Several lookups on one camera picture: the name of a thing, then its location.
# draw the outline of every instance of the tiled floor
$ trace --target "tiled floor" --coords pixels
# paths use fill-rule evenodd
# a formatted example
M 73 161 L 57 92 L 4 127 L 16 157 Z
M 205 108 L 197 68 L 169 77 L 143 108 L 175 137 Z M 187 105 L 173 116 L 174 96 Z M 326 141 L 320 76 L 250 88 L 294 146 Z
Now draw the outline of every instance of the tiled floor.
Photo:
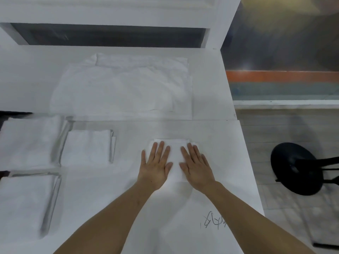
M 302 145 L 316 158 L 339 156 L 339 110 L 237 110 L 237 116 L 265 216 L 310 247 L 313 241 L 339 244 L 339 186 L 327 184 L 316 195 L 297 195 L 275 182 L 270 165 L 271 151 L 286 141 Z M 331 171 L 324 176 L 338 175 Z

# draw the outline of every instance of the right hand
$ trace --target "right hand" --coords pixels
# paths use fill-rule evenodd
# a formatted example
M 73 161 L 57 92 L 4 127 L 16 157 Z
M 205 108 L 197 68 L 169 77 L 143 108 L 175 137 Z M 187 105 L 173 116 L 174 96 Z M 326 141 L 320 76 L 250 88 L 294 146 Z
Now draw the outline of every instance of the right hand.
M 196 145 L 187 144 L 189 154 L 184 147 L 181 147 L 181 153 L 185 159 L 185 163 L 179 163 L 181 169 L 186 175 L 187 181 L 199 192 L 204 191 L 206 185 L 214 183 L 214 175 L 212 169 L 204 154 L 200 154 Z

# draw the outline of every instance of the small white cloth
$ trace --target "small white cloth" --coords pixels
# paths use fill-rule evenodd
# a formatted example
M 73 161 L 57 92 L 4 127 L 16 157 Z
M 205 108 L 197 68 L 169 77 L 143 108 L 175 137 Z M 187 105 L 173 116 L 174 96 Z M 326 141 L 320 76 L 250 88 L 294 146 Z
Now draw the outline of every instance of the small white cloth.
M 62 151 L 61 165 L 67 167 L 108 166 L 112 158 L 111 140 L 112 131 L 110 130 L 70 131 Z
M 41 226 L 56 176 L 3 177 L 0 180 L 0 242 L 43 237 Z
M 9 119 L 0 131 L 2 170 L 47 169 L 57 166 L 63 128 L 60 116 L 38 119 Z
M 75 116 L 192 119 L 192 78 L 186 58 L 104 55 L 70 64 L 50 110 Z
M 186 176 L 179 166 L 180 162 L 185 162 L 185 159 L 181 154 L 180 147 L 184 146 L 185 149 L 187 150 L 187 152 L 189 152 L 188 149 L 187 149 L 187 144 L 190 141 L 187 140 L 187 139 L 154 139 L 153 141 L 150 142 L 148 148 L 146 149 L 146 158 L 147 159 L 150 155 L 150 151 L 152 149 L 153 144 L 155 142 L 157 142 L 158 147 L 159 147 L 159 143 L 161 141 L 165 142 L 165 146 L 171 147 L 171 151 L 170 151 L 170 154 L 168 156 L 167 163 L 173 162 L 173 166 L 171 168 L 170 173 L 168 174 L 166 182 L 167 183 L 187 182 Z

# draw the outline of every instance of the white sheet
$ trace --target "white sheet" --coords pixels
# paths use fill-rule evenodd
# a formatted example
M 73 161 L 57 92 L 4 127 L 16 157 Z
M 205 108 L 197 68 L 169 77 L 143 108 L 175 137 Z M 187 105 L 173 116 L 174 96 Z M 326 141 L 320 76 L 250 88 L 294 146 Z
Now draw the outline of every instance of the white sheet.
M 0 242 L 37 240 L 56 176 L 3 177 L 0 180 Z
M 187 139 L 154 139 L 153 141 L 150 142 L 150 144 L 147 147 L 146 150 L 146 157 L 150 155 L 150 151 L 152 149 L 152 146 L 155 142 L 159 143 L 161 141 L 165 142 L 165 146 L 170 146 L 171 151 L 168 156 L 167 162 L 173 162 L 173 166 L 171 168 L 171 171 L 168 174 L 167 180 L 166 180 L 166 185 L 172 185 L 172 183 L 177 183 L 177 182 L 187 182 L 186 176 L 181 170 L 179 163 L 180 162 L 185 162 L 184 157 L 181 154 L 180 147 L 184 146 L 185 149 L 188 152 L 187 149 L 187 144 L 190 142 Z
M 111 140 L 112 131 L 110 130 L 70 131 L 61 155 L 61 165 L 67 167 L 108 166 L 111 164 L 112 157 Z
M 9 119 L 0 131 L 2 170 L 54 168 L 58 164 L 58 142 L 63 128 L 59 116 Z
M 192 119 L 186 58 L 96 54 L 70 64 L 50 102 L 53 113 Z

